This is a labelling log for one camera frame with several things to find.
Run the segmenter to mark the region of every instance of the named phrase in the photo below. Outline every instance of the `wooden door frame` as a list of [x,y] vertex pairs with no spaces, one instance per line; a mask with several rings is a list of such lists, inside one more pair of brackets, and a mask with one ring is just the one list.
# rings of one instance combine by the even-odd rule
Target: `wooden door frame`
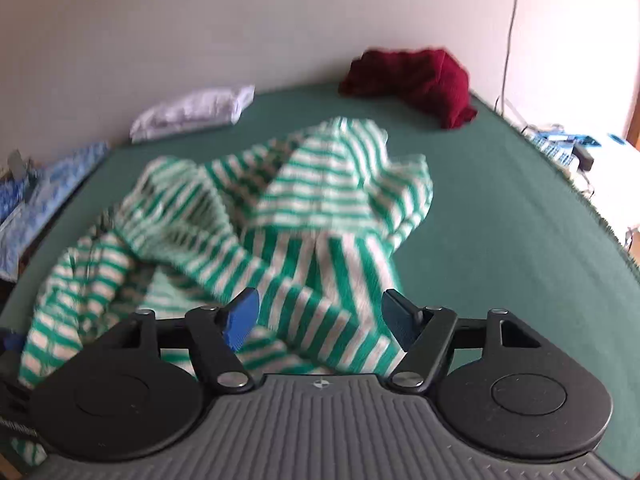
[[629,129],[626,131],[626,140],[640,150],[640,91],[636,95],[636,106],[629,123]]

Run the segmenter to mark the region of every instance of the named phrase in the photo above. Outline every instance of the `blue gripper pad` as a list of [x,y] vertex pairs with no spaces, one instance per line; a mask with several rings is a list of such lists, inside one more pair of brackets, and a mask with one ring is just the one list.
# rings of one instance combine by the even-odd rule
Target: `blue gripper pad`
[[228,318],[222,335],[226,345],[237,352],[258,321],[260,295],[254,288],[246,288],[225,309],[228,311]]
[[382,294],[381,307],[386,326],[402,350],[407,352],[422,332],[422,326],[417,320],[421,309],[392,288]]

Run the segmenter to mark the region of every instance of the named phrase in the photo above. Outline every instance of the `black circular plate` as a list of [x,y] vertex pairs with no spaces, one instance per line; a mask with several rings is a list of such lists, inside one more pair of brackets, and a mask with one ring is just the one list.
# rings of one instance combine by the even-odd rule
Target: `black circular plate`
[[437,404],[444,419],[467,440],[510,458],[556,460],[593,449],[612,411],[600,381],[564,354],[546,360],[551,352],[508,350],[443,379]]
[[145,456],[183,436],[202,411],[201,386],[175,365],[135,349],[83,357],[31,397],[34,426],[59,453],[92,462]]

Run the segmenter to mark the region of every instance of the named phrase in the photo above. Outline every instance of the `screw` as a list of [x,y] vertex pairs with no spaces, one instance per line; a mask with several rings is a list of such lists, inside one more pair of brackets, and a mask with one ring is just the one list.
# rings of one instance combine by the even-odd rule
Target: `screw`
[[400,388],[417,388],[424,382],[424,378],[415,372],[398,372],[391,380]]
[[242,372],[224,372],[218,376],[218,384],[226,388],[242,388],[249,382],[249,377]]

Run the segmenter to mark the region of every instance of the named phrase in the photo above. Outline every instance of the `blue patterned cloth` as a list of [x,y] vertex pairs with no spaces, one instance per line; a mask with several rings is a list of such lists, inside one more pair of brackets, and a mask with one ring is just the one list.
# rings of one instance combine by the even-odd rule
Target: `blue patterned cloth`
[[29,177],[16,182],[7,180],[0,184],[0,224],[6,220],[11,212],[22,202],[24,189],[29,183]]
[[24,251],[108,151],[106,142],[96,142],[38,172],[28,202],[19,202],[0,226],[0,278],[17,281]]

